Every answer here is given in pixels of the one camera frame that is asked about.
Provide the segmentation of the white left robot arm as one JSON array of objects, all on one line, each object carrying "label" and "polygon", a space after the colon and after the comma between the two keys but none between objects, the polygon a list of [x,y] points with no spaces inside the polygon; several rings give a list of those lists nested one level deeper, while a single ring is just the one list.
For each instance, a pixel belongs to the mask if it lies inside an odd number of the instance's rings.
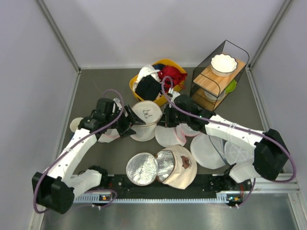
[{"label": "white left robot arm", "polygon": [[44,171],[32,177],[34,192],[33,205],[40,213],[38,205],[65,214],[76,197],[93,187],[107,188],[107,171],[91,166],[80,176],[72,177],[76,167],[87,151],[98,142],[108,129],[115,129],[121,138],[134,135],[134,125],[144,125],[141,117],[129,105],[121,105],[119,99],[100,98],[96,108],[84,117],[74,136],[59,157]]}]

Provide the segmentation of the beige mesh bag with glasses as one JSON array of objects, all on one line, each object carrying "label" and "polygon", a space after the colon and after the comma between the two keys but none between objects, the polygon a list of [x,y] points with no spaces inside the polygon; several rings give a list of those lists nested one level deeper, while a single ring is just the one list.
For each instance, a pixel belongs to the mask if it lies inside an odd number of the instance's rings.
[{"label": "beige mesh bag with glasses", "polygon": [[139,142],[145,142],[153,139],[156,125],[162,117],[161,108],[152,101],[142,101],[136,103],[132,107],[132,110],[145,122],[145,124],[134,125],[132,130],[134,130],[136,134],[131,135],[131,138]]}]

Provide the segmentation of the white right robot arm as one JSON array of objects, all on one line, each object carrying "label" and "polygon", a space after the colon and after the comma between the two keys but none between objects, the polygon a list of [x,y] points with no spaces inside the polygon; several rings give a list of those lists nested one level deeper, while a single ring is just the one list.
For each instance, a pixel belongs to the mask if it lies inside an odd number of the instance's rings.
[{"label": "white right robot arm", "polygon": [[167,128],[187,124],[194,131],[221,138],[247,150],[251,158],[232,163],[228,175],[224,177],[225,186],[231,190],[248,179],[262,177],[276,181],[290,156],[278,131],[258,131],[232,123],[213,111],[201,109],[185,94],[165,105],[157,124]]}]

